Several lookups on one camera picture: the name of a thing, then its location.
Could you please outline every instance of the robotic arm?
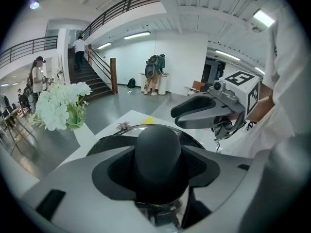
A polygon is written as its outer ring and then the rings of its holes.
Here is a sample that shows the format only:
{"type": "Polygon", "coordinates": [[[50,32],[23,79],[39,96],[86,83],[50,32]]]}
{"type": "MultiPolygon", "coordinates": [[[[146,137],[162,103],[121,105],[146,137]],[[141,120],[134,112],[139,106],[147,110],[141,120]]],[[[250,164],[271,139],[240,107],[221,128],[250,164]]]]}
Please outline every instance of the robotic arm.
{"type": "Polygon", "coordinates": [[[237,71],[215,80],[207,92],[186,97],[171,110],[175,124],[183,129],[211,128],[216,139],[227,139],[243,126],[259,98],[259,77],[237,71]],[[238,114],[232,124],[230,115],[238,114]]]}

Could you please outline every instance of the balcony railing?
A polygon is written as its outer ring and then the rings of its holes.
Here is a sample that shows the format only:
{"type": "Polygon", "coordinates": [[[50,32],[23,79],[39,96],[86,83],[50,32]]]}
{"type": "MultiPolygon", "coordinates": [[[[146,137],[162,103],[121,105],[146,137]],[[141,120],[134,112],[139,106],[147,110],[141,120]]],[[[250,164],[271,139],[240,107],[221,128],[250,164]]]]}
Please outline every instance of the balcony railing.
{"type": "Polygon", "coordinates": [[[96,18],[83,32],[83,39],[87,39],[91,34],[93,34],[96,30],[98,30],[101,26],[106,24],[108,21],[116,18],[117,16],[135,9],[137,7],[153,3],[159,2],[160,0],[123,0],[116,5],[112,6],[104,13],[102,13],[98,18],[96,18]]]}
{"type": "Polygon", "coordinates": [[[48,36],[19,43],[0,53],[0,68],[28,54],[57,48],[57,36],[48,36]]]}

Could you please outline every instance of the hydrangea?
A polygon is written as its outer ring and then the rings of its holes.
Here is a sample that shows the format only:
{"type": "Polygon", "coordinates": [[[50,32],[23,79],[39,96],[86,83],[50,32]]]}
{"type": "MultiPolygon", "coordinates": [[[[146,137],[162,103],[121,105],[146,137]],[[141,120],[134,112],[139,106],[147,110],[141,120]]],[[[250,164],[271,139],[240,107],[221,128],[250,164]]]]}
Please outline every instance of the hydrangea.
{"type": "Polygon", "coordinates": [[[45,125],[45,129],[74,130],[85,122],[87,103],[80,96],[89,95],[91,89],[83,83],[52,84],[43,91],[36,104],[36,111],[29,118],[31,124],[45,125]]]}

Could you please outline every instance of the vase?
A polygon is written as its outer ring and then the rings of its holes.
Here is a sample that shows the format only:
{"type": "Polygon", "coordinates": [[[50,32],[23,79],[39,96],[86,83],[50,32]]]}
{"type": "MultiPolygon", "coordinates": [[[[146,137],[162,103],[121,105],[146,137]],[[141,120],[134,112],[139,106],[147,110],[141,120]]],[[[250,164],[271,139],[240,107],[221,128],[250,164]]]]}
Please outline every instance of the vase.
{"type": "Polygon", "coordinates": [[[97,142],[95,135],[85,123],[80,128],[73,130],[73,132],[78,143],[83,148],[92,148],[97,142]]]}

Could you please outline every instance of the camera lens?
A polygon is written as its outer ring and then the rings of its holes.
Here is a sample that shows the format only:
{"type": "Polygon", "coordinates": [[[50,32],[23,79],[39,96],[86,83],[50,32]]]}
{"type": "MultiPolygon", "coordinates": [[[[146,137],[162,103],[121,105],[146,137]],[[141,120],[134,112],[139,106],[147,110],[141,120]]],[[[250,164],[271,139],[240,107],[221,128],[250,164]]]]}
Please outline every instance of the camera lens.
{"type": "Polygon", "coordinates": [[[215,89],[216,91],[218,91],[218,90],[220,89],[220,87],[221,87],[221,85],[220,85],[219,82],[216,82],[216,83],[214,84],[214,89],[215,89]]]}

